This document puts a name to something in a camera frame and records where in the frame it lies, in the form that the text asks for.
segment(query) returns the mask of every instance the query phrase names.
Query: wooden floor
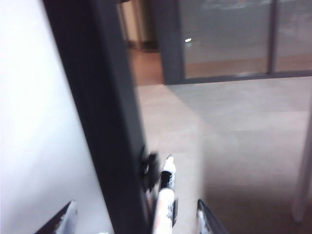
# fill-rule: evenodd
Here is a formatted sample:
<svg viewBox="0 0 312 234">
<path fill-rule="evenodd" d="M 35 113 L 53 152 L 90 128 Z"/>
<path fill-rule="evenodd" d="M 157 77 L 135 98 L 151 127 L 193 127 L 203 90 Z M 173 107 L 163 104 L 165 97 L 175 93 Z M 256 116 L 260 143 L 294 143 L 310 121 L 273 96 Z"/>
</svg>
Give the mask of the wooden floor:
<svg viewBox="0 0 312 234">
<path fill-rule="evenodd" d="M 163 84 L 160 53 L 128 50 L 135 85 Z"/>
<path fill-rule="evenodd" d="M 128 50 L 130 65 L 136 86 L 163 84 L 163 71 L 159 52 Z M 238 74 L 266 73 L 266 58 L 237 59 L 188 63 L 186 78 L 230 76 Z M 277 71 L 312 69 L 312 54 L 279 57 Z"/>
</svg>

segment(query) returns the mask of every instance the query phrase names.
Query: doorway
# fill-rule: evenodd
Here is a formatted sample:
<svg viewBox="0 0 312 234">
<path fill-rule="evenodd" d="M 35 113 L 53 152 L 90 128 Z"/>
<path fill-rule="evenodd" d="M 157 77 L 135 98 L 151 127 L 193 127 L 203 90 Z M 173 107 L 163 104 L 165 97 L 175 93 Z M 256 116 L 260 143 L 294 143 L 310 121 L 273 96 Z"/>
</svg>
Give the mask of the doorway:
<svg viewBox="0 0 312 234">
<path fill-rule="evenodd" d="M 149 0 L 128 0 L 117 5 L 136 86 L 164 83 L 151 7 Z"/>
</svg>

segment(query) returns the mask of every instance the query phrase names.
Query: gray carpet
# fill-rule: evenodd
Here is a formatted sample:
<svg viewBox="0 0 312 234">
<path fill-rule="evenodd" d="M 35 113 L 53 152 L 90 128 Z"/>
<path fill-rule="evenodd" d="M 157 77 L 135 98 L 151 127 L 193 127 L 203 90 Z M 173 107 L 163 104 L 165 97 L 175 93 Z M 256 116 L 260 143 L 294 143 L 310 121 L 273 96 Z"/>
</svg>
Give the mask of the gray carpet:
<svg viewBox="0 0 312 234">
<path fill-rule="evenodd" d="M 195 233 L 202 198 L 231 234 L 310 234 L 312 208 L 291 203 L 312 78 L 138 87 L 150 150 L 172 153 L 179 197 L 175 234 Z"/>
</svg>

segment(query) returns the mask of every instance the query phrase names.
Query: dark metal frame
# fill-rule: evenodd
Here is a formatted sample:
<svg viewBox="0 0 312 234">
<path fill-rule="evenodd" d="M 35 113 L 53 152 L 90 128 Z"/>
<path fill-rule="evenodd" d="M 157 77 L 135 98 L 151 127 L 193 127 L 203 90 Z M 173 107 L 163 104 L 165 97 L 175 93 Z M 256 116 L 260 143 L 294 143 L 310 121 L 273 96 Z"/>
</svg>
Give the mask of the dark metal frame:
<svg viewBox="0 0 312 234">
<path fill-rule="evenodd" d="M 115 1 L 43 3 L 114 231 L 147 234 L 145 141 Z"/>
<path fill-rule="evenodd" d="M 153 0 L 156 25 L 165 84 L 192 84 L 247 79 L 287 78 L 312 76 L 312 70 L 276 72 L 276 46 L 278 29 L 278 0 L 272 0 L 270 8 L 268 65 L 266 73 L 185 78 L 183 45 L 181 36 L 179 1 Z"/>
</svg>

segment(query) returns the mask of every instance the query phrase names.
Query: metal post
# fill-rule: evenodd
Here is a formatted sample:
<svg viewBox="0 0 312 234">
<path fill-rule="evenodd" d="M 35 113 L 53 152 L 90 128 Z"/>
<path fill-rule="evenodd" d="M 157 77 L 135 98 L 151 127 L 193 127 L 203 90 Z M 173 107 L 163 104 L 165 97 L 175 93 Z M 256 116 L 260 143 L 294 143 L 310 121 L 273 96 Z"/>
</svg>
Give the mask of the metal post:
<svg viewBox="0 0 312 234">
<path fill-rule="evenodd" d="M 43 0 L 116 234 L 147 234 L 137 102 L 115 1 Z"/>
<path fill-rule="evenodd" d="M 278 29 L 278 0 L 272 0 L 270 8 L 270 26 L 269 26 L 269 51 L 268 51 L 268 70 L 271 74 L 275 71 L 276 63 L 276 45 Z"/>
<path fill-rule="evenodd" d="M 179 1 L 152 0 L 152 7 L 165 84 L 181 83 L 185 74 Z"/>
</svg>

